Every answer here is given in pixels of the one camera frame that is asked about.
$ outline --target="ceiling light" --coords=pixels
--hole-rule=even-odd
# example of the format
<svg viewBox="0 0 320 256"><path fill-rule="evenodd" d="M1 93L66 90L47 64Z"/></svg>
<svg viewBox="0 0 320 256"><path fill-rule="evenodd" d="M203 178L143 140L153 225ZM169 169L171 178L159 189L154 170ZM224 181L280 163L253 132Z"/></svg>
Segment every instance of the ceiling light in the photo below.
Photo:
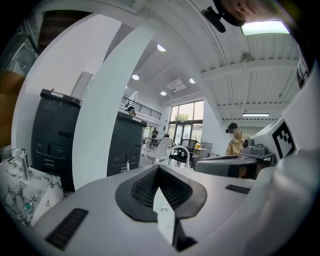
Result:
<svg viewBox="0 0 320 256"><path fill-rule="evenodd" d="M243 113L243 117L268 117L269 113Z"/></svg>
<svg viewBox="0 0 320 256"><path fill-rule="evenodd" d="M269 33L289 34L282 21L276 20L246 23L241 27L241 30L245 36Z"/></svg>
<svg viewBox="0 0 320 256"><path fill-rule="evenodd" d="M165 52L165 51L166 51L166 49L163 48L160 44L158 44L157 47L158 47L158 50L159 50L160 52Z"/></svg>
<svg viewBox="0 0 320 256"><path fill-rule="evenodd" d="M137 74L133 74L133 75L132 75L132 78L133 78L134 80L139 80L140 77L139 77Z"/></svg>

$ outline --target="marble pattern surface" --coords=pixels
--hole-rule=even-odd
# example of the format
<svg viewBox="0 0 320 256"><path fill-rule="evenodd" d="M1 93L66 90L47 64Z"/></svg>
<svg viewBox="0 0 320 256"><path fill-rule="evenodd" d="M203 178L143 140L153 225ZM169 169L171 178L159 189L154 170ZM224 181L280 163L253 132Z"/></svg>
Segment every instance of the marble pattern surface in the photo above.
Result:
<svg viewBox="0 0 320 256"><path fill-rule="evenodd" d="M59 177L31 167L29 170L31 180L27 181L19 161L11 164L0 163L0 201L12 219L32 228L33 215L46 191L54 188L54 191L59 192L56 197L62 200L60 195L63 195L63 190Z"/></svg>

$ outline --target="air conditioner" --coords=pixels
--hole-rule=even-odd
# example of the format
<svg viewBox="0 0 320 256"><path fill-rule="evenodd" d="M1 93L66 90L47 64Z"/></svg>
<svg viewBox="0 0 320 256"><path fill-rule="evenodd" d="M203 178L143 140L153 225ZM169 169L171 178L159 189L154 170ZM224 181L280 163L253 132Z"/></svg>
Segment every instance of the air conditioner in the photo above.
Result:
<svg viewBox="0 0 320 256"><path fill-rule="evenodd" d="M187 88L185 86L184 82L182 82L182 80L180 78L178 78L176 80L173 80L172 82L168 83L166 85L166 87L168 87L169 92L172 93L172 94Z"/></svg>

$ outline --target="white chair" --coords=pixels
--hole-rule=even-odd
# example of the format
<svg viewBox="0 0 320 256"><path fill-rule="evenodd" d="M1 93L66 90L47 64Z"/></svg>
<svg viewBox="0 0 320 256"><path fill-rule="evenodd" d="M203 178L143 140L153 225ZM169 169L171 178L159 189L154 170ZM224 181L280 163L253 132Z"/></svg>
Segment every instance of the white chair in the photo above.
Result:
<svg viewBox="0 0 320 256"><path fill-rule="evenodd" d="M167 157L167 151L169 149L169 146L172 144L172 138L164 137L156 150L151 150L149 148L144 147L142 149L142 157L145 159L151 160L152 162L158 164L160 162L164 162Z"/></svg>

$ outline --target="black chair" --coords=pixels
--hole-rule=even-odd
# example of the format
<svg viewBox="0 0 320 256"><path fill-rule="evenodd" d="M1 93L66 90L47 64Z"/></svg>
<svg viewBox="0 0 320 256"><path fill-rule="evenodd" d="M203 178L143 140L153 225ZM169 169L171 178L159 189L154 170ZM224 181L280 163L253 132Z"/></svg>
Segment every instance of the black chair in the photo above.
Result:
<svg viewBox="0 0 320 256"><path fill-rule="evenodd" d="M183 139L181 142L181 146L186 147L186 149L189 151L190 159L189 161L192 161L193 153L195 150L195 146L197 144L197 141L194 139ZM171 160L176 160L178 162L178 166L181 166L181 163L187 162L187 152L183 148L176 148L173 153L169 155L169 163Z"/></svg>

